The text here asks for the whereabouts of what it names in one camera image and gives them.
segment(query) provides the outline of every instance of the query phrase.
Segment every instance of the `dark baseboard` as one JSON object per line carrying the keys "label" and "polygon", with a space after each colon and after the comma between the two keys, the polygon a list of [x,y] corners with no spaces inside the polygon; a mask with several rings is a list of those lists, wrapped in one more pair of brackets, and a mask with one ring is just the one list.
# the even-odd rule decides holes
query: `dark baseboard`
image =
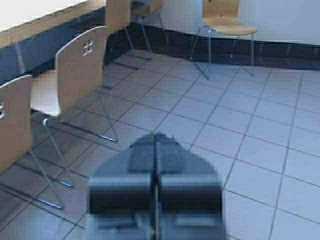
{"label": "dark baseboard", "polygon": [[[189,59],[193,41],[195,39],[194,35],[168,30],[169,45],[167,45],[162,29],[153,26],[145,26],[145,28],[154,53],[186,60]],[[141,50],[147,50],[140,25],[132,23],[128,29],[134,47]],[[114,37],[115,35],[111,35],[108,38],[104,57],[105,64],[111,63],[114,59],[130,49],[127,37],[122,30],[118,33],[114,51],[110,52],[108,46],[112,43]],[[233,61],[229,56],[233,50],[233,42],[233,39],[214,38],[212,40],[212,62],[216,64],[240,63],[242,65],[250,65],[250,41],[245,39],[238,40],[234,51],[236,61]],[[320,50],[317,54],[314,54],[314,52],[316,52],[316,46],[314,45],[255,41],[254,49],[256,66],[320,71]],[[197,62],[208,61],[207,37],[199,37],[193,59]],[[35,67],[29,71],[29,73],[33,76],[37,76],[48,69],[54,68],[54,63],[54,59],[51,59],[48,62]]]}

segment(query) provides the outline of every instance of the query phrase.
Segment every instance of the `chair backrest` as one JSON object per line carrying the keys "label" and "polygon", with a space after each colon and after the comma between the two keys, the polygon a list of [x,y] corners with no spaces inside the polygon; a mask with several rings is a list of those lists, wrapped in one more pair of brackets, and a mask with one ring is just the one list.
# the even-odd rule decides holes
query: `chair backrest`
{"label": "chair backrest", "polygon": [[16,78],[0,86],[0,173],[33,144],[30,101],[32,76]]}
{"label": "chair backrest", "polygon": [[203,0],[202,17],[238,16],[239,0]]}
{"label": "chair backrest", "polygon": [[108,34],[114,34],[131,23],[132,0],[108,0],[105,7],[105,25]]}
{"label": "chair backrest", "polygon": [[107,27],[92,28],[67,43],[55,57],[61,114],[103,82]]}
{"label": "chair backrest", "polygon": [[150,14],[162,8],[165,4],[165,0],[150,0]]}

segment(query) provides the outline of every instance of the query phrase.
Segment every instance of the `white table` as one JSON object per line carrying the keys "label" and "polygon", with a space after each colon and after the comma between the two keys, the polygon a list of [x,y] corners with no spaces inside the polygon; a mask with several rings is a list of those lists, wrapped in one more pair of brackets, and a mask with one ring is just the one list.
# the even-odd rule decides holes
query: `white table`
{"label": "white table", "polygon": [[108,0],[6,0],[0,7],[0,49],[14,44],[25,72],[19,42],[106,6]]}

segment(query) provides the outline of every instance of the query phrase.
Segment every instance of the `white wall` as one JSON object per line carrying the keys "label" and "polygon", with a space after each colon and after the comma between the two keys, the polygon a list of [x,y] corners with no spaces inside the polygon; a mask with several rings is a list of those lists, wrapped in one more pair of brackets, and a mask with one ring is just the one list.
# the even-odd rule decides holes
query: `white wall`
{"label": "white wall", "polygon": [[[203,23],[202,2],[166,0],[162,10],[165,28],[196,34]],[[240,0],[239,19],[258,27],[256,40],[320,45],[319,9],[319,0]],[[145,22],[159,27],[155,17]]]}

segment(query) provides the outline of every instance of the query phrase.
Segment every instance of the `tiled floor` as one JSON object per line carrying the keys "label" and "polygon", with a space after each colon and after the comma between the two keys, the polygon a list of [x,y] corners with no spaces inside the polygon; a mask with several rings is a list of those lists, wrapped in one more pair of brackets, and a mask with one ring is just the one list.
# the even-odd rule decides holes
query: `tiled floor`
{"label": "tiled floor", "polygon": [[[256,67],[250,76],[234,65],[190,62],[157,54],[124,55],[105,68],[104,84],[80,101],[65,121],[112,135],[99,105],[109,108],[119,143],[58,122],[50,125],[70,166],[75,188],[53,183],[65,210],[0,190],[0,239],[81,240],[86,228],[89,176],[105,158],[148,132],[173,135],[204,157],[223,186],[230,240],[316,239],[320,234],[320,72]],[[53,177],[68,181],[62,163],[34,115],[34,152]],[[0,175],[0,182],[56,202],[46,182],[24,167],[30,156]]]}

